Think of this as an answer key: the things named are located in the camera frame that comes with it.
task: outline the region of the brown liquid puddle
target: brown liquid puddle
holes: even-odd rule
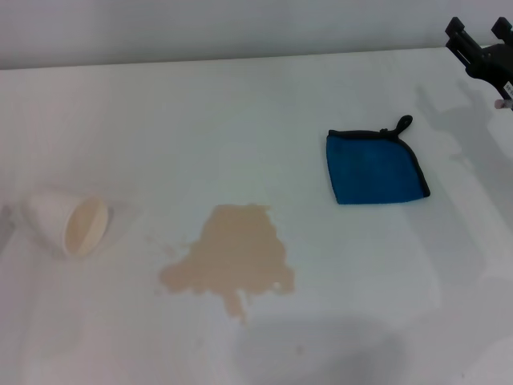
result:
[[[246,298],[294,291],[294,271],[267,215],[268,206],[219,205],[205,222],[188,255],[160,272],[172,293],[210,291],[223,298],[228,315],[247,321],[238,292]]]

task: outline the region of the small label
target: small label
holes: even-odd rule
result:
[[[513,86],[510,82],[507,82],[504,86],[504,90],[507,92],[507,94],[513,99]]]

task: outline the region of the folded cloth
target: folded cloth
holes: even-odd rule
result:
[[[430,195],[417,157],[399,139],[411,122],[405,115],[393,131],[329,131],[326,157],[338,204],[402,203]]]

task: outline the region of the gray wall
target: gray wall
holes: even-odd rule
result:
[[[490,43],[513,2],[0,0],[0,68],[433,47],[453,15]]]

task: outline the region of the white paper cup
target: white paper cup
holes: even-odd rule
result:
[[[101,241],[109,219],[102,199],[49,189],[29,196],[22,210],[34,230],[69,257],[88,255]]]

